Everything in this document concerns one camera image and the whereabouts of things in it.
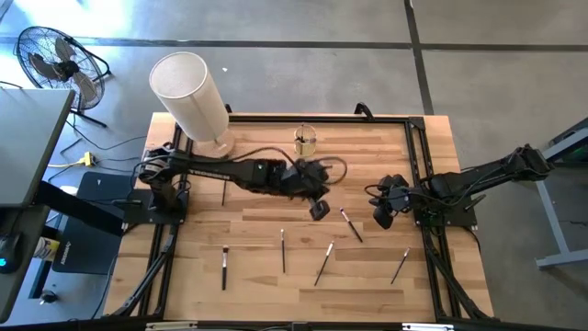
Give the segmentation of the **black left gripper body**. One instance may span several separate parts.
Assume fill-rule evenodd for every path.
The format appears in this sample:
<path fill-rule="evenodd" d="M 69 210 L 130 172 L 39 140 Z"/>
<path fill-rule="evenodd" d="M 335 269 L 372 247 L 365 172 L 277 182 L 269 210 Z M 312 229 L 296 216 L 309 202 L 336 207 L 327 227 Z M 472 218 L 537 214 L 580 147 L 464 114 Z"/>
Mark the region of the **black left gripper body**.
<path fill-rule="evenodd" d="M 327 180 L 316 180 L 302 176 L 297 168 L 296 160 L 294 165 L 281 173 L 277 191 L 280 196 L 291 199 L 319 200 L 330 191 L 326 183 Z"/>

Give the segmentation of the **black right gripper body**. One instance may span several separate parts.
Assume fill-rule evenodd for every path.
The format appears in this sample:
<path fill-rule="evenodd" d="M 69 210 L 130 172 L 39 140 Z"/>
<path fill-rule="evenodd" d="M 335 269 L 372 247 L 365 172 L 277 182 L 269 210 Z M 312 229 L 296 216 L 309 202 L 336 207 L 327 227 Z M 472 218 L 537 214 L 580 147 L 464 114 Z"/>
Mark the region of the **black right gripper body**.
<path fill-rule="evenodd" d="M 407 213 L 413 209 L 410 191 L 405 186 L 393 184 L 386 195 L 386 208 L 390 213 Z"/>

